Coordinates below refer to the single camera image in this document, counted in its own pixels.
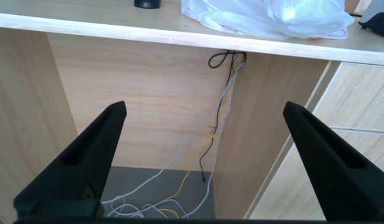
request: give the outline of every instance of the floor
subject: floor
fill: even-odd
[[[141,183],[148,178],[157,174],[159,169],[143,169],[143,168],[129,168],[129,167],[111,167],[108,179],[106,181],[105,191],[103,192],[101,201],[113,199],[117,195],[122,195],[134,190]],[[162,199],[173,195],[178,191],[182,179],[187,171],[183,170],[165,170],[163,173],[150,181],[138,191],[126,197],[126,203],[130,203],[138,208],[145,204],[152,204],[160,202]],[[205,178],[208,180],[210,173],[205,172]],[[176,199],[186,212],[191,212],[202,201],[207,192],[207,183],[202,181],[202,173],[199,171],[191,171],[186,179],[183,188]],[[114,206],[121,205],[123,201],[119,199]],[[181,217],[185,215],[184,212],[175,204],[175,202],[168,202],[159,208],[172,209]],[[111,211],[110,204],[105,205],[105,215]],[[135,209],[125,207],[123,212],[134,212]],[[162,211],[169,218],[176,218],[172,212]],[[162,218],[163,216],[150,209],[144,213],[146,218]],[[212,194],[212,185],[210,186],[210,193],[202,206],[190,216],[190,218],[215,218],[214,202]]]

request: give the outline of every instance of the wire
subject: wire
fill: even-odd
[[[127,207],[127,206],[128,206],[128,207],[131,207],[131,208],[133,208],[133,209],[135,209],[135,210],[137,211],[137,212],[132,213],[131,215],[134,215],[134,214],[140,214],[141,217],[144,218],[144,215],[143,215],[142,211],[140,211],[137,207],[135,207],[134,205],[131,205],[131,204],[129,204],[129,203],[125,203],[125,204],[123,204],[123,205],[117,207],[116,210],[117,210],[118,208],[120,208],[120,207],[121,207],[121,209],[122,209],[122,208]],[[107,214],[107,217],[109,217],[113,212],[115,212],[115,210],[109,212],[109,214]]]
[[[223,93],[222,93],[222,96],[220,97],[220,101],[218,101],[218,103],[217,103],[217,105],[216,105],[216,107],[202,120],[202,122],[197,126],[197,128],[196,128],[196,130],[184,141],[184,143],[183,143],[183,145],[182,145],[182,147],[179,149],[179,151],[177,152],[177,154],[175,154],[174,155],[174,157],[156,174],[156,175],[154,175],[154,176],[152,176],[152,177],[150,177],[148,180],[146,180],[145,182],[143,182],[141,185],[139,185],[138,187],[136,187],[133,191],[131,191],[131,192],[129,192],[129,193],[126,193],[126,194],[124,194],[124,195],[119,195],[119,197],[115,197],[114,199],[111,199],[111,200],[107,200],[107,201],[105,201],[105,202],[102,202],[102,204],[105,204],[105,203],[110,203],[110,202],[114,202],[114,201],[116,201],[116,200],[118,200],[120,197],[126,197],[126,196],[128,196],[128,195],[131,195],[131,194],[133,194],[133,193],[135,193],[137,190],[139,190],[141,187],[143,187],[145,184],[147,184],[148,182],[150,182],[152,179],[154,179],[154,178],[156,178],[156,177],[158,177],[162,172],[163,172],[163,170],[165,169],[165,168],[167,168],[167,166],[175,159],[175,158],[177,158],[178,156],[179,156],[179,154],[184,150],[184,148],[185,148],[185,146],[186,146],[186,144],[187,144],[187,142],[189,141],[189,139],[190,138],[192,138],[195,134],[196,134],[196,132],[202,127],[202,125],[204,124],[204,122],[207,120],[207,118],[212,114],[212,113],[214,113],[216,110],[217,110],[217,108],[220,106],[220,103],[222,102],[222,98],[223,98],[223,96],[224,96],[224,94],[227,92],[227,90],[228,90],[228,88],[229,88],[229,83],[228,83],[228,85],[226,86],[226,88],[225,88],[225,90],[223,91]]]
[[[211,134],[207,133],[207,132],[204,131],[204,130],[201,130],[201,132],[203,132],[203,133],[205,133],[205,134],[207,134],[207,135],[209,135],[209,136],[215,138],[215,135],[211,135]],[[208,143],[209,140],[210,140],[210,138],[208,138],[207,141],[205,141],[205,142],[203,142],[202,144],[200,144],[200,145],[198,146],[198,148],[194,151],[194,153],[193,153],[192,155],[190,155],[190,156],[186,159],[186,164],[187,164],[187,169],[188,169],[188,171],[187,171],[187,173],[186,173],[184,179],[183,179],[182,182],[180,183],[180,186],[179,186],[178,191],[177,191],[174,195],[171,195],[170,197],[165,198],[165,199],[163,199],[163,200],[161,200],[161,201],[169,200],[169,199],[174,198],[175,196],[177,196],[177,195],[179,194],[179,192],[182,190],[182,187],[184,186],[184,182],[185,182],[186,178],[187,178],[187,177],[189,176],[189,174],[190,174],[189,160],[190,160],[192,157],[194,157],[194,154],[195,154],[197,151],[201,151],[201,149],[203,148],[203,146],[205,146],[205,145]]]
[[[221,141],[223,127],[224,127],[225,121],[227,120],[228,115],[230,113],[230,105],[232,103],[232,95],[233,95],[233,90],[234,90],[234,86],[235,86],[235,82],[236,82],[237,73],[244,66],[244,64],[245,64],[245,62],[242,62],[241,64],[239,64],[238,68],[236,69],[236,72],[235,72],[234,76],[231,79],[231,82],[233,81],[233,83],[232,83],[232,91],[230,93],[230,98],[229,98],[228,112],[227,112],[225,118],[222,121],[221,128],[220,128],[219,135],[218,135],[218,142]],[[217,144],[216,149],[215,149],[215,159],[214,159],[212,171],[211,171],[211,174],[210,174],[210,178],[208,179],[207,192],[205,193],[205,196],[204,196],[203,200],[200,202],[200,204],[193,211],[189,212],[186,215],[191,215],[191,214],[195,213],[202,206],[202,204],[205,202],[205,199],[207,199],[208,194],[210,193],[210,183],[211,183],[212,176],[213,176],[213,173],[214,173],[214,170],[215,170],[215,165],[217,163],[218,145],[219,144]]]
[[[157,208],[156,208],[156,206],[158,206],[158,205],[160,205],[160,204],[162,204],[162,203],[166,203],[166,202],[175,202],[178,206],[179,206],[179,208],[182,210],[182,212],[185,214],[182,218],[189,218],[189,215],[185,212],[185,210],[184,210],[184,208],[182,208],[182,206],[180,205],[180,203],[179,202],[177,202],[176,200],[174,200],[174,199],[169,199],[169,200],[166,200],[166,201],[163,201],[163,202],[158,202],[158,203],[156,203],[156,204],[154,204],[154,205],[150,205],[150,204],[146,204],[146,205],[144,205],[143,207],[142,207],[142,210],[140,211],[140,212],[145,212],[145,211],[147,211],[147,210],[149,210],[150,208],[155,208],[156,210],[157,210]],[[128,206],[127,204],[124,204],[124,205],[120,205],[119,207],[117,207],[117,208],[115,208],[113,211],[111,211],[108,215],[107,215],[107,217],[108,216],[110,216],[113,212],[116,212],[118,215],[122,215],[122,216],[129,216],[129,215],[135,215],[135,214],[138,214],[139,212],[132,212],[132,213],[121,213],[121,212],[117,212],[117,209],[121,209],[121,208],[123,208],[123,207],[126,207],[126,206]]]
[[[176,212],[175,212],[174,210],[172,210],[172,209],[158,208],[157,210],[159,210],[159,211],[166,211],[166,212],[172,212],[172,213],[175,214],[175,216],[176,216],[177,218],[179,218],[178,213],[176,213]]]
[[[244,61],[243,62],[245,63],[246,60],[247,60],[246,52],[236,52],[236,51],[227,50],[224,53],[218,53],[218,54],[215,54],[215,55],[211,56],[210,59],[208,60],[208,65],[209,65],[210,68],[218,68],[219,66],[222,65],[222,63],[225,61],[227,56],[230,55],[230,54],[232,55],[232,60],[230,62],[229,75],[228,75],[228,80],[227,80],[227,83],[225,84],[225,87],[228,85],[229,79],[232,76],[232,73],[235,72],[235,69],[233,68],[233,64],[235,63],[235,60],[238,58],[239,54],[242,54],[244,56]],[[212,59],[215,58],[215,57],[221,56],[221,55],[223,55],[223,58],[222,58],[221,62],[218,65],[216,65],[216,66],[211,65]],[[220,105],[219,105],[218,111],[217,111],[217,118],[216,118],[215,126],[213,127],[213,130],[212,130],[211,134],[215,134],[215,132],[217,131],[217,128],[218,128],[218,117],[219,117],[219,111],[220,111],[220,108],[221,108],[221,105],[222,105],[222,100],[223,100],[223,96],[221,97],[221,100],[220,100]],[[214,138],[211,139],[210,146],[207,148],[205,153],[199,159],[199,164],[200,164],[200,168],[201,168],[201,171],[202,171],[202,177],[203,177],[203,182],[204,183],[205,183],[205,177],[204,177],[204,170],[203,170],[203,165],[202,165],[202,159],[203,159],[203,157],[205,155],[207,155],[207,153],[209,152],[209,150],[211,149],[213,144],[214,144]]]
[[[131,215],[131,218],[133,218],[133,217],[135,217],[135,216],[137,216],[137,215],[139,215],[139,217],[142,218],[141,214],[139,214],[139,213],[134,214],[134,215]]]
[[[354,13],[354,12],[348,12],[348,14],[350,16],[354,16],[354,17],[361,17],[362,16],[361,14],[357,14],[357,13]]]
[[[226,56],[229,54],[229,50],[227,51],[227,54],[225,55],[224,53],[222,53],[222,55],[224,55],[224,58],[223,58],[223,60],[220,62],[220,64],[219,65],[217,65],[216,67],[213,67],[213,68],[217,68],[217,67],[219,67],[222,63],[223,63],[223,61],[226,59]],[[184,150],[184,148],[185,148],[185,145],[188,143],[188,141],[189,141],[189,139],[191,138],[191,137],[193,137],[195,134],[196,134],[196,132],[197,132],[197,130],[199,130],[200,128],[201,128],[201,126],[204,124],[204,122],[207,120],[207,118],[209,117],[209,116],[211,116],[212,114],[213,114],[213,112],[215,111],[215,110],[217,110],[218,109],[218,111],[217,111],[217,122],[216,122],[216,126],[214,127],[214,130],[212,131],[212,134],[208,134],[208,133],[206,133],[206,134],[208,134],[210,137],[211,137],[211,139],[212,139],[212,143],[213,143],[213,139],[215,138],[215,131],[217,130],[217,128],[218,128],[218,114],[219,114],[219,111],[220,111],[220,106],[221,106],[221,103],[222,103],[222,100],[223,100],[223,97],[224,97],[224,95],[225,95],[225,93],[227,92],[227,90],[229,89],[229,87],[230,87],[230,83],[233,81],[233,83],[232,83],[232,88],[231,89],[229,89],[229,106],[228,106],[228,113],[227,113],[227,115],[226,115],[226,117],[225,117],[225,119],[223,120],[223,122],[222,122],[222,126],[221,126],[221,128],[220,128],[220,134],[219,134],[219,139],[218,139],[218,141],[220,140],[220,138],[221,138],[221,135],[222,135],[222,130],[223,130],[223,125],[224,125],[224,123],[225,123],[225,120],[226,120],[226,118],[227,118],[227,116],[229,115],[229,112],[230,112],[230,103],[231,103],[231,100],[232,100],[232,95],[233,95],[233,87],[234,87],[234,84],[235,84],[235,79],[236,79],[236,76],[237,76],[237,72],[239,71],[239,69],[241,69],[241,67],[242,66],[244,66],[244,62],[243,63],[241,63],[240,65],[239,65],[239,67],[236,69],[236,71],[234,70],[234,68],[233,68],[233,63],[234,63],[234,61],[238,58],[238,55],[237,54],[243,54],[244,56],[245,56],[245,58],[246,58],[246,54],[244,53],[244,52],[235,52],[235,51],[233,51],[232,52],[232,63],[231,63],[231,69],[230,69],[230,76],[228,77],[228,80],[227,80],[227,84],[226,84],[226,87],[225,87],[225,89],[224,89],[224,91],[223,91],[223,93],[222,93],[222,95],[221,95],[221,97],[220,97],[220,100],[218,101],[218,103],[217,103],[217,105],[216,105],[216,107],[202,120],[202,122],[197,126],[197,128],[196,128],[196,130],[184,141],[184,143],[183,143],[183,145],[182,145],[182,147],[180,148],[180,150],[177,152],[177,154],[156,174],[156,175],[154,175],[154,176],[152,176],[151,178],[149,178],[148,180],[146,180],[145,182],[143,182],[140,186],[138,186],[138,187],[136,187],[133,191],[131,191],[131,192],[129,192],[129,193],[126,193],[126,194],[124,194],[124,195],[119,195],[119,196],[116,196],[114,199],[112,199],[112,200],[109,200],[109,201],[105,201],[105,202],[102,202],[102,204],[105,204],[105,203],[110,203],[111,202],[111,208],[113,209],[109,214],[108,214],[108,216],[110,216],[113,212],[114,213],[116,213],[116,216],[117,215],[131,215],[132,217],[135,217],[136,215],[139,215],[140,217],[143,217],[144,218],[144,215],[143,215],[143,213],[142,212],[144,212],[144,211],[146,211],[146,210],[149,210],[150,208],[155,208],[158,212],[160,212],[163,216],[165,216],[165,214],[163,214],[158,208],[156,208],[156,206],[157,205],[159,205],[159,204],[162,204],[162,203],[165,203],[165,202],[170,202],[170,201],[173,201],[173,202],[175,202],[176,204],[178,204],[178,206],[180,207],[180,209],[185,213],[185,215],[182,217],[182,218],[185,218],[185,217],[187,217],[187,218],[189,218],[189,215],[190,214],[193,214],[196,210],[198,210],[200,207],[201,207],[201,205],[204,203],[204,201],[205,201],[205,199],[207,198],[207,195],[209,194],[209,185],[210,185],[210,183],[211,183],[211,179],[212,179],[212,175],[213,175],[213,171],[214,171],[214,168],[215,168],[215,164],[216,164],[216,161],[217,161],[217,153],[218,153],[218,145],[217,145],[217,148],[216,148],[216,151],[215,151],[215,160],[214,160],[214,164],[213,164],[213,170],[212,170],[212,173],[211,173],[211,175],[210,175],[210,178],[209,178],[209,180],[208,180],[208,186],[207,186],[207,193],[206,193],[206,195],[205,195],[205,197],[203,198],[203,200],[201,201],[201,203],[199,204],[199,206],[197,206],[192,212],[190,212],[190,213],[186,213],[185,212],[185,210],[182,208],[182,206],[176,201],[176,200],[174,200],[174,199],[165,199],[165,201],[161,201],[161,202],[158,202],[157,204],[155,204],[155,205],[151,205],[151,206],[148,206],[148,208],[144,208],[143,207],[143,209],[142,209],[142,211],[139,211],[138,210],[138,208],[136,208],[135,206],[133,206],[133,205],[131,205],[131,204],[125,204],[125,197],[126,196],[128,196],[128,195],[131,195],[131,194],[133,194],[133,193],[135,193],[135,191],[137,191],[137,190],[139,190],[141,187],[143,187],[145,184],[147,184],[148,182],[150,182],[152,179],[154,179],[154,178],[156,178],[157,176],[159,176],[162,172],[163,172],[163,170],[176,158],[176,157],[178,157],[178,155]],[[185,176],[184,177],[184,179],[183,179],[183,181],[182,181],[182,183],[181,183],[181,186],[180,186],[180,188],[179,188],[179,190],[178,190],[178,192],[177,192],[177,194],[180,192],[180,190],[182,189],[182,186],[183,186],[183,183],[184,183],[184,181],[185,181],[185,179],[187,178],[187,176]],[[119,198],[122,198],[123,199],[123,205],[120,205],[119,207],[117,207],[117,208],[113,208],[113,202],[114,201],[116,201],[116,200],[118,200]],[[121,213],[121,211],[122,211],[122,209],[124,208],[124,207],[127,207],[127,206],[129,206],[129,207],[133,207],[135,210],[137,210],[137,212],[133,212],[133,213]]]

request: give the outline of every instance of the white plastic bag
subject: white plastic bag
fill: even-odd
[[[275,39],[346,39],[345,0],[182,0],[182,13],[209,28]]]

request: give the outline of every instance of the drawer front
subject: drawer front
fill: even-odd
[[[342,63],[314,113],[328,126],[384,131],[384,67]]]
[[[384,171],[384,134],[336,133]],[[290,148],[250,218],[325,219],[295,145]]]

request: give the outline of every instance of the wooden panel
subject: wooden panel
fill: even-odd
[[[329,126],[384,131],[384,67],[343,63],[316,115]]]
[[[313,111],[314,108],[317,106],[319,100],[322,98],[325,90],[329,86],[329,83],[332,80],[333,76],[339,70],[339,67],[340,67],[340,62],[329,61],[327,63],[327,66],[324,69],[319,81],[317,82],[315,89],[313,90],[313,92],[311,93],[311,96],[309,97],[307,103],[305,104],[305,108],[307,108],[307,110]],[[283,163],[284,158],[286,157],[287,153],[289,152],[293,144],[294,144],[294,141],[291,138],[291,135],[289,135],[282,149],[280,150],[280,153],[278,154],[275,162],[273,163],[271,170],[269,171],[260,189],[258,190],[254,198],[254,201],[251,203],[249,209],[247,210],[244,218],[250,218],[251,214],[253,213],[253,210],[257,206],[258,202],[261,200],[262,195],[264,194],[266,188],[269,186],[274,175],[278,171],[280,165]]]
[[[0,218],[77,136],[44,33],[0,28]]]
[[[180,9],[180,0],[163,0],[159,10],[136,8],[132,0],[5,0],[0,27],[384,65],[384,38],[358,19],[347,40],[274,40],[209,29]]]
[[[208,67],[214,49],[61,34],[49,40],[79,132],[109,104],[125,101],[114,166],[161,169],[217,104],[229,70],[228,63]],[[205,129],[214,124],[212,116]],[[197,133],[169,168],[187,169],[186,158],[206,138]],[[203,160],[205,170],[213,153]],[[200,170],[197,158],[190,165]]]
[[[345,0],[345,10],[363,14],[372,0]]]
[[[288,100],[305,105],[327,61],[248,54],[238,77],[214,175],[217,218],[243,218],[289,131]]]
[[[384,171],[384,134],[336,131]],[[295,145],[255,208],[252,219],[324,220]]]

